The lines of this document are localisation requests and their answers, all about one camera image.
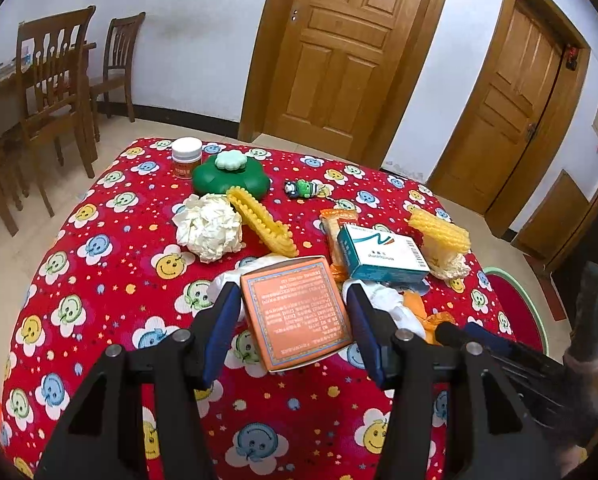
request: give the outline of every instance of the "white wall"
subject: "white wall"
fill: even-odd
[[[238,121],[265,0],[5,0],[0,6],[0,63],[14,57],[17,25],[85,7],[91,76],[101,75],[111,18],[146,11],[133,66],[133,101]]]
[[[512,224],[520,229],[565,168],[590,198],[598,187],[598,14],[589,0],[553,0],[592,49],[580,103],[541,184]],[[383,167],[425,182],[434,170],[477,80],[502,0],[446,0],[428,57]]]

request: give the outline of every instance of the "floor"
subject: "floor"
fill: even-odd
[[[239,143],[233,139],[170,124],[142,120],[130,123],[122,117],[107,120],[102,116],[100,128],[102,141],[98,144],[99,158],[93,164],[96,175],[106,170],[119,153],[138,137],[173,139],[193,135],[205,141]],[[57,164],[52,147],[49,147],[49,150],[43,154],[44,162],[46,162],[44,168],[48,174],[47,193],[55,209],[54,218],[48,217],[41,197],[33,186],[30,197],[24,200],[23,211],[11,208],[20,228],[14,237],[10,237],[0,220],[0,398],[10,337],[23,304],[25,292],[39,267],[42,256],[50,247],[59,228],[80,202],[80,195],[86,192],[93,182],[87,178],[76,145],[71,142],[70,136],[67,136],[65,140],[62,139],[62,143],[65,144],[64,158],[66,160],[63,168]],[[332,155],[327,153],[267,135],[259,136],[253,144],[265,148],[332,158]],[[25,166],[24,173],[31,174],[29,168]],[[552,318],[541,287],[523,254],[507,242],[493,237],[481,216],[447,200],[441,199],[441,201],[454,222],[470,232],[472,250],[481,265],[506,270],[528,292],[543,320],[548,335],[549,355],[560,360],[563,351],[570,343],[570,325],[567,320],[556,322]]]

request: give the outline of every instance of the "table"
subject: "table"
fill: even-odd
[[[89,90],[89,79],[88,79],[88,63],[89,63],[89,53],[93,48],[96,48],[97,43],[86,43],[84,45],[84,50],[82,54],[82,64],[84,67],[84,77],[82,78],[82,84],[84,85],[83,88],[83,96],[84,102],[82,103],[82,110],[84,111],[84,135],[86,136],[86,145],[90,153],[92,154],[92,160],[97,160],[97,148],[95,145],[95,137],[94,137],[94,124],[92,122],[92,114],[90,113],[90,90]],[[24,77],[24,84],[26,87],[32,86],[32,74],[26,74],[26,71],[23,72]],[[16,69],[15,63],[11,63],[4,67],[0,68],[0,96],[15,94],[17,91],[17,76],[16,76]]]
[[[173,246],[173,212],[191,193],[190,184],[170,171],[171,141],[135,140],[86,193],[46,253],[26,295],[10,342],[4,383],[6,453],[28,472],[34,470],[55,421],[106,346],[135,349],[157,343],[193,322],[210,306],[208,280],[268,253],[244,228],[246,247],[219,262],[187,263]],[[287,179],[325,184],[336,205],[355,208],[361,224],[421,238],[408,226],[408,208],[420,205],[447,214],[426,187],[396,176],[297,153],[204,145],[204,156],[238,149],[260,160],[271,177],[262,202],[276,219],[291,225],[300,255],[328,254],[319,210],[335,203],[312,198],[288,200]],[[167,259],[176,272],[157,274]],[[429,277],[423,296],[428,314],[449,311],[460,325],[474,319],[495,333],[511,336],[496,295],[471,253],[471,274],[452,286]],[[269,478],[364,480],[373,477],[389,420],[391,392],[381,392],[366,376],[356,346],[314,365],[284,374],[266,374],[245,323],[237,326],[225,367],[213,387],[197,392],[197,405],[217,474],[224,480]],[[151,391],[144,390],[144,431],[151,478],[163,478],[158,427]],[[445,392],[438,388],[428,479],[444,464]],[[256,450],[246,460],[237,438],[257,430]],[[373,437],[374,430],[378,436]],[[75,450],[75,460],[87,460]]]

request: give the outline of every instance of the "orange box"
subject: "orange box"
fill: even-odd
[[[314,363],[353,341],[346,307],[323,256],[292,258],[244,274],[241,294],[270,372]]]

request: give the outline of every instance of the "green lid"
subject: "green lid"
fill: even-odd
[[[192,172],[192,187],[198,195],[224,194],[230,187],[240,186],[259,200],[268,192],[270,179],[260,161],[249,156],[244,168],[229,171],[217,168],[215,158],[217,155],[209,156]]]

